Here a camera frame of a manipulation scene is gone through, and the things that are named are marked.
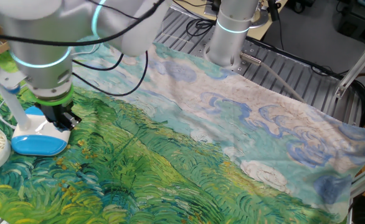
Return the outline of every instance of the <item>blue light ring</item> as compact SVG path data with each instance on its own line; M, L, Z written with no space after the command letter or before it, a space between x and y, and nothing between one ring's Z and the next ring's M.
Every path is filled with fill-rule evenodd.
M94 36L96 38L100 38L100 36L98 35L97 32L97 24L98 24L98 18L100 17L100 11L102 9L102 5L106 2L107 0L101 0L99 5L97 6L97 8L95 8L95 12L93 15L93 19L91 20L91 30L94 34Z
M221 29L224 29L225 31L227 31L227 32L231 32L231 33L233 33L233 34L241 34L241 33L243 33L243 32L247 32L247 31L249 30L249 27L248 27L247 29L245 29L245 30L242 30L242 31L234 31L234 30L230 30L230 29L227 29L227 28L225 28L224 26L222 26L222 25L220 24L219 20L217 20L217 24L219 25L219 27L221 27Z
M30 67L30 68L48 68L48 67L52 67L54 65L57 65L61 62L63 62L70 54L70 52L72 51L72 48L71 47L68 47L68 51L66 51L66 54L64 56L62 56L62 58L60 58L59 60L57 60L56 62L52 62L52 63L48 63L48 64L45 64L45 65L34 65L34 64L31 64L31 63L27 63L27 62L24 62L22 61L21 59L17 58L14 53L10 53L11 54L11 57L19 64L23 65L23 66L26 66L26 67Z

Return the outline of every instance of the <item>gray hose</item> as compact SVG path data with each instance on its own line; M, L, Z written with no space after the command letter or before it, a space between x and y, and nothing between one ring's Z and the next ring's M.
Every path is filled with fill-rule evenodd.
M303 103L306 103L306 101L292 88L289 84L287 84L274 70L272 70L268 65L264 64L263 62L260 62L260 65L267 69L268 72L270 72L278 81L280 81L285 88L289 90L289 92L295 96L295 98Z

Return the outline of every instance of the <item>green grass pattern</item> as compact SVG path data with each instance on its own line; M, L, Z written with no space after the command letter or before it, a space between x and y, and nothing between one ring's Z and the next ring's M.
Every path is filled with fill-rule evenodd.
M0 58L15 71L8 55ZM20 223L331 223L331 214L245 175L216 144L195 142L136 106L75 88L83 121L55 157L12 153L0 217ZM32 106L26 92L24 108ZM10 118L6 106L1 110ZM12 129L0 122L8 138Z

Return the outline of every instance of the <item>floor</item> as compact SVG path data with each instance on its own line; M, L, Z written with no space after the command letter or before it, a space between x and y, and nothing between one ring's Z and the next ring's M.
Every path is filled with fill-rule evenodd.
M283 8L280 19L285 51L330 66L336 73L351 68L365 50L365 44L336 31L341 17L336 11L337 3L337 0L316 0L301 14ZM264 42L281 47L278 22L272 24Z

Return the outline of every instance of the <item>black cable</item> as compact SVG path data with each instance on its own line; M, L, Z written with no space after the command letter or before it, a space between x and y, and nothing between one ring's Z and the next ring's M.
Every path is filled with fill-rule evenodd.
M190 10L188 10L185 7L183 7L182 5L178 4L178 2L176 2L175 0L173 0L173 1L174 1L174 3L176 3L178 6L180 6L181 8L183 8L188 13L192 14L193 16L196 16ZM198 19L196 21L195 20L190 21L187 24L186 31L187 31L187 33L189 35L192 35L192 36L203 35L203 34L205 34L206 32L208 32L211 29L211 26L210 27L205 26L205 23L203 22L203 23L197 24L196 25L196 28L198 30L200 30L200 29L206 29L204 32L202 32L200 34L192 34L192 33L190 33L188 31L188 29L191 28L195 22L198 23L199 21L204 21L205 22L204 19L202 19L202 20ZM206 21L206 22L208 22L209 24L212 24L212 26L216 24L216 22L215 21L212 21L212 20L209 20L209 21ZM336 73L334 73L334 71L332 71L332 69L324 68L324 67L322 67L320 65L317 65L317 64L315 64L313 62L310 62L310 61L307 61L307 60L302 59L300 57L297 57L297 56L294 56L292 54L289 54L288 52L285 52L284 50L280 50L280 49L278 49L278 48L276 48L276 47L274 47L272 45L268 45L268 44L266 44L264 42L261 42L261 41L259 41L257 39L254 39L252 37L247 36L246 37L246 40L250 41L251 43L253 43L255 45L258 45L259 47L263 47L265 49L271 50L271 51L273 51L275 53L281 54L281 55L286 56L288 58L291 58L293 60L297 60L299 62L305 63L305 64L309 65L311 67L311 69L314 71L314 73L317 74L317 75L321 75L321 76L324 76L324 77L333 77L333 78L336 78L338 80L342 80L344 78L344 74L348 72L348 71L345 71L345 72L341 72L341 73L337 73L336 74ZM352 82L351 87L358 94L358 97L361 100L361 106L362 106L362 108L365 108L365 86L361 82L355 80L355 81Z
M131 16L131 15L127 15L127 14L125 14L124 12L120 11L119 9L115 9L114 7L106 6L106 5L104 5L104 4L99 4L99 3L97 3L97 2L95 2L95 1L93 1L93 0L87 0L87 1L89 1L89 2L91 2L91 3L93 3L93 4L96 4L96 5L98 5L98 6L102 6L102 7L106 7L106 8L112 9L112 10L114 10L114 11L116 11L116 12L119 12L119 13L121 13L121 14L125 15L126 17L129 17L129 18L132 18L132 19L139 19L139 18L137 18L137 17Z
M80 77L79 75L77 75L76 73L72 72L72 75L76 76L76 78L78 78L79 80L83 81L84 83L86 83L87 85L91 86L92 88L104 93L104 94L107 94L107 95L110 95L110 96L127 96L127 95L130 95L132 94L133 92L135 92L141 85L141 83L144 81L144 78L145 78L145 75L146 75L146 71L148 69L148 51L145 52L145 55L146 55L146 61L145 61L145 69L144 69L144 72L143 72L143 76L141 77L141 80L138 82L138 84L134 87L134 89L128 91L127 93L120 93L120 94L114 94L114 93L109 93L105 90L101 90L100 88L96 87L95 85L92 85L91 83L89 83L88 81L86 81L84 78Z
M336 11L337 11L338 13L342 13L342 12L343 12L343 10L339 10L339 4L340 4L340 0L338 0L338 3L337 3L337 5L336 5Z
M327 69L329 69L329 70L331 70L331 71L332 71L332 68L331 68L330 66L322 65L322 67L327 68Z
M188 5L190 5L190 6L194 6L194 7L201 7L201 6L207 6L207 5L211 5L211 4L212 4L212 3L207 3L207 4L201 4L201 5L194 5L194 4L190 3L189 1L185 1L185 0L177 0L177 1L185 2L185 3L187 3Z
M149 18L152 16L157 8L164 2L165 0L159 0L157 3L153 4L153 7L146 11L139 19L134 21L131 25L129 25L126 29L123 29L117 34L113 34L109 37L105 37L98 40L89 40L89 41L83 41L83 42L57 42L57 41L47 41L47 40L36 40L36 39L28 39L23 37L14 37L9 35L2 35L0 34L0 39L4 40L10 40L10 41L18 41L23 43L29 43L29 44L41 44L41 45L53 45L53 46L64 46L64 47L77 47L77 46L87 46L87 45L93 45L93 44L101 44L104 42L107 42L109 40L113 40L115 38L120 37L121 35L127 33L129 30L137 26L139 23L141 23L143 20Z
M120 55L119 57L119 60L116 62L116 64L112 67L109 67L109 68L95 68L95 67L92 67L92 66L89 66L89 65L85 65L83 64L82 62L78 62L76 60L72 60L74 63L78 64L78 65L81 65L83 67L86 67L86 68L89 68L89 69L92 69L92 70L97 70L97 71L110 71L110 70L113 70L115 69L121 62L122 58L123 58L123 54Z
M352 204L349 207L349 212L350 212L351 209L353 209L353 207L355 206L355 204L358 202L359 198L361 198L361 196L363 196L364 193L365 192L363 192L363 193L359 194L358 196L356 196L355 198L353 198L353 202L352 202Z
M282 50L285 50L283 48L283 42L282 42L282 25L281 25L281 20L279 19L278 21L280 22L280 40L281 40L281 46L282 46Z
M197 29L197 31L199 30L204 30L201 33L198 34L193 34L189 31L189 29L195 24L195 28ZM206 34L209 30L212 29L212 27L216 24L215 21L211 20L211 19L193 19L191 21L188 22L185 30L187 32L187 34L193 36L193 37L199 37L202 36L203 34Z

